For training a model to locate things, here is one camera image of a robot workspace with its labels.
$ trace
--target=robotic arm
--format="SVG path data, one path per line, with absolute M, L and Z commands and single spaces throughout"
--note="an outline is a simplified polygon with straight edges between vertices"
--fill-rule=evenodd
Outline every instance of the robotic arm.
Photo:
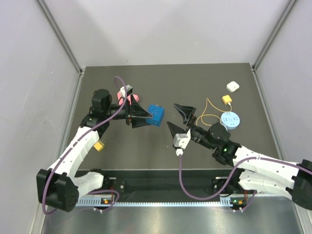
M 312 210 L 312 162 L 305 159 L 300 164 L 285 162 L 256 153 L 230 141 L 231 134 L 221 123 L 213 124 L 207 131 L 196 126 L 196 108 L 178 104 L 174 107 L 187 126 L 184 130 L 167 122 L 177 156 L 183 155 L 183 150 L 192 140 L 214 150 L 213 157 L 222 165 L 238 168 L 228 185 L 230 190 L 268 192 L 287 197 L 297 205 Z
M 153 118 L 153 115 L 145 111 L 131 93 L 132 88 L 127 86 L 127 96 L 130 95 L 130 100 L 124 94 L 126 103 L 113 119 L 124 119 L 127 125 L 131 124 L 132 128 L 150 125 L 146 119 Z M 119 108 L 118 104 L 112 104 L 109 91 L 99 89 L 94 92 L 92 106 L 82 120 L 74 139 L 48 170 L 41 169 L 37 174 L 37 191 L 40 203 L 43 201 L 48 177 L 55 168 L 46 193 L 45 204 L 48 206 L 70 212 L 80 197 L 95 189 L 109 189 L 111 187 L 108 175 L 101 170 L 91 170 L 82 177 L 75 177 L 75 174 L 90 149 L 103 136 L 110 123 L 108 121 L 94 130 L 92 128 L 111 117 Z

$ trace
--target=reflective metal surface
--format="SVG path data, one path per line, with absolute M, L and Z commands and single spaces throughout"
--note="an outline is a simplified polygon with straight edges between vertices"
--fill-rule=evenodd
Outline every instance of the reflective metal surface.
M 72 213 L 55 212 L 42 234 L 301 234 L 291 201 L 257 197 L 244 213 L 219 207 L 115 207 L 100 214 L 86 210 L 59 225 Z

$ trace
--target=yellow cable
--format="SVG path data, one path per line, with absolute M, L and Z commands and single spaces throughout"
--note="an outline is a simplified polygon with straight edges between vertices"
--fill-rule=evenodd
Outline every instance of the yellow cable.
M 204 125 L 206 125 L 206 126 L 211 126 L 211 124 L 207 124 L 207 123 L 205 123 L 205 122 L 203 121 L 203 117 L 204 117 L 204 116 L 214 116 L 214 117 L 217 117 L 217 118 L 221 121 L 221 118 L 220 118 L 219 116 L 211 115 L 211 114 L 206 114 L 206 115 L 205 115 L 205 112 L 206 112 L 207 107 L 208 107 L 208 102 L 209 102 L 216 110 L 218 110 L 218 111 L 221 111 L 221 112 L 230 112 L 230 111 L 232 111 L 232 105 L 230 105 L 231 109 L 230 109 L 229 111 L 222 111 L 222 110 L 216 108 L 216 107 L 211 103 L 211 101 L 209 100 L 209 98 L 206 98 L 206 107 L 205 107 L 205 110 L 203 111 L 203 113 L 201 114 L 201 116 L 199 116 L 199 117 L 197 118 L 197 120 L 196 120 L 196 126 L 198 126 L 198 120 L 199 120 L 199 118 L 200 118 L 201 122 L 202 122 Z

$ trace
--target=pink object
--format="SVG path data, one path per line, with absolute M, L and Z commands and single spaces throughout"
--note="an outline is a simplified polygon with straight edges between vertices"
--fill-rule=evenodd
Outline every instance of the pink object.
M 133 94 L 133 97 L 135 98 L 136 101 L 139 101 L 138 95 Z M 122 102 L 123 102 L 123 97 L 121 96 L 121 92 L 120 91 L 117 93 L 117 98 L 119 100 L 119 105 L 121 105 Z M 130 95 L 128 96 L 128 100 L 129 100 L 130 105 L 131 105 Z

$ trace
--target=blue cube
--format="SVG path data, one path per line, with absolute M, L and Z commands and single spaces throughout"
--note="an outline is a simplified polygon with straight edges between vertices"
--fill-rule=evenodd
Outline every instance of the blue cube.
M 150 105 L 148 112 L 153 115 L 153 118 L 147 118 L 145 121 L 151 125 L 159 127 L 161 125 L 162 119 L 165 115 L 165 109 L 160 106 Z

